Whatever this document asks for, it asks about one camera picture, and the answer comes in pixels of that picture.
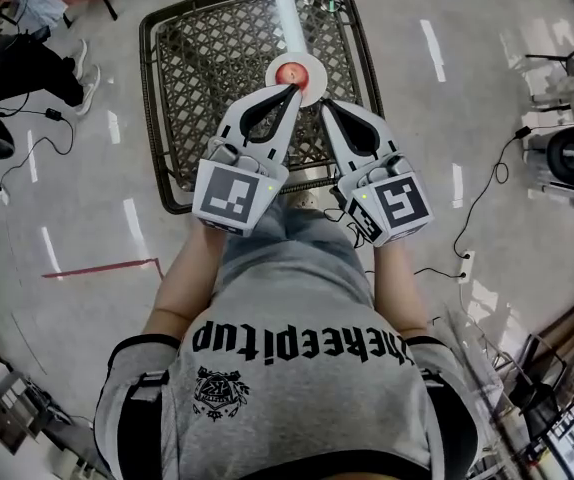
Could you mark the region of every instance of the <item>tiled floor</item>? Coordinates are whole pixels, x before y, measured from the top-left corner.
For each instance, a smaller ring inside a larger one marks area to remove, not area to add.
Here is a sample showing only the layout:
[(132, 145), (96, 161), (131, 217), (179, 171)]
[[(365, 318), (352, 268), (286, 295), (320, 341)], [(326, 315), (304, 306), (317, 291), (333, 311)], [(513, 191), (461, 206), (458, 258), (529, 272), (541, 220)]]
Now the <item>tiled floor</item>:
[[(159, 258), (164, 271), (188, 226), (187, 217), (169, 215), (160, 204), (138, 56), (141, 19), (181, 0), (112, 1), (117, 22), (100, 1), (93, 2), (71, 30), (58, 29), (50, 40), (67, 54), (86, 38), (88, 62), (103, 73), (92, 110), (76, 124), (72, 153), (63, 158), (41, 144), (36, 181), (28, 166), (14, 171), (6, 180), (10, 205), (0, 202), (0, 352), (67, 411), (87, 417), (111, 349), (139, 332), (159, 275), (154, 263), (146, 263), (63, 279), (41, 276), (149, 258)], [(529, 87), (540, 92), (558, 69), (535, 63), (537, 69), (526, 74), (532, 66), (521, 57), (574, 48), (574, 0), (356, 1), (387, 120), (420, 172), (436, 216), (407, 240), (414, 265), (455, 272), (452, 242), (472, 199), (504, 142), (523, 122), (537, 122), (526, 113)], [(437, 79), (421, 20), (435, 31), (444, 83)], [(47, 106), (65, 110), (44, 92), (33, 94), (27, 108)], [(17, 152), (0, 162), (0, 175), (27, 153), (29, 131), (33, 141), (48, 135), (64, 147), (69, 140), (64, 125), (39, 116), (18, 115), (7, 125)], [(525, 330), (542, 328), (574, 302), (574, 209), (529, 199), (520, 158), (519, 146), (510, 146), (508, 183), (490, 188), (460, 241), (476, 251), (465, 304), (510, 350)], [(462, 169), (461, 208), (453, 204), (454, 164)], [(369, 267), (369, 248), (359, 253)], [(418, 281), (432, 312), (460, 304), (454, 281), (432, 273)]]

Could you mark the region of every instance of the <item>person's leg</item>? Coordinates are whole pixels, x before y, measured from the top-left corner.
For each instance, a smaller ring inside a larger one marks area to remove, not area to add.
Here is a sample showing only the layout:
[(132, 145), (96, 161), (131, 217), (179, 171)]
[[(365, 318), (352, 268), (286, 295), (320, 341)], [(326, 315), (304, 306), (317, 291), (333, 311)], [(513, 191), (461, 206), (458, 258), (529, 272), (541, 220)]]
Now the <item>person's leg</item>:
[(288, 207), (284, 209), (284, 222), (288, 240), (310, 244), (363, 272), (352, 243), (320, 210)]
[(250, 237), (229, 235), (222, 264), (236, 260), (249, 252), (262, 249), (287, 239), (283, 223), (283, 208), (276, 199), (260, 218)]
[(73, 59), (61, 59), (45, 45), (20, 37), (0, 64), (0, 101), (46, 89), (70, 107), (83, 102), (83, 87), (73, 70)]

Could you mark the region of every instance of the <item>table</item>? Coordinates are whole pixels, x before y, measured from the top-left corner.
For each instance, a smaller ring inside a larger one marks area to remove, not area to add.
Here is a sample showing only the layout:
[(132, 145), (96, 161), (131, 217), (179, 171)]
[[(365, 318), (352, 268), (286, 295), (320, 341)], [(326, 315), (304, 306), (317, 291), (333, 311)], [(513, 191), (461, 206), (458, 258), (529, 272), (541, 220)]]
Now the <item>table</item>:
[[(330, 1), (332, 6), (325, 5)], [(297, 0), (297, 9), (309, 53), (327, 70), (325, 97), (357, 103), (384, 116), (354, 0)], [(145, 117), (167, 211), (191, 211), (198, 162), (207, 141), (231, 103), (265, 86), (267, 66), (285, 51), (275, 0), (187, 0), (142, 21)], [(326, 174), (288, 185), (283, 192), (335, 182), (319, 107), (316, 103), (299, 113), (286, 165), (291, 171), (322, 167)], [(268, 120), (260, 125), (269, 126)]]

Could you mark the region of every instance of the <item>red line on floor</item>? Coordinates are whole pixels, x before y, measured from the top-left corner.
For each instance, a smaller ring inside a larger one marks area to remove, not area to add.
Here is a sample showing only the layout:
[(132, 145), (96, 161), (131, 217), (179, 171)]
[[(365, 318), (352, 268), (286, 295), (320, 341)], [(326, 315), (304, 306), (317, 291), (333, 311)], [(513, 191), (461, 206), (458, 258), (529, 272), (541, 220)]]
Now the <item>red line on floor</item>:
[(158, 258), (150, 258), (147, 260), (125, 261), (123, 263), (112, 263), (111, 265), (100, 265), (99, 267), (81, 268), (80, 270), (70, 270), (68, 272), (53, 272), (50, 274), (43, 274), (42, 277), (44, 277), (45, 279), (53, 279), (58, 277), (77, 276), (81, 274), (94, 274), (96, 272), (104, 272), (106, 270), (118, 270), (121, 268), (140, 267), (142, 265), (147, 265), (148, 263), (153, 263), (156, 266), (158, 275), (162, 279), (163, 271), (160, 268), (160, 262), (158, 261)]

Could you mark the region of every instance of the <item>shoe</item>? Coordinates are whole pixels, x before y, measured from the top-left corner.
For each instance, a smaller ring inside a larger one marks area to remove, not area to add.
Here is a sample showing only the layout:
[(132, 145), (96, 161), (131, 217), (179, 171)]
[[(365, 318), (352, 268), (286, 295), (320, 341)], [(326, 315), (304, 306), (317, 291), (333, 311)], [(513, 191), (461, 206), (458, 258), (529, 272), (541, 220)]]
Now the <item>shoe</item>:
[(85, 86), (83, 102), (78, 107), (76, 107), (77, 116), (84, 116), (87, 112), (89, 112), (89, 108), (91, 107), (91, 100), (96, 93), (96, 89), (98, 89), (98, 85), (100, 84), (100, 68), (96, 64), (94, 64), (94, 68), (96, 68), (96, 79)]
[(287, 204), (290, 208), (316, 210), (318, 208), (318, 198), (309, 190), (301, 190), (288, 196)]
[(74, 68), (74, 76), (78, 81), (80, 81), (80, 79), (83, 77), (85, 57), (87, 57), (87, 49), (88, 49), (87, 41), (81, 39), (80, 42), (83, 43), (82, 51), (79, 53), (78, 58), (74, 57), (74, 60), (76, 61), (76, 67)]

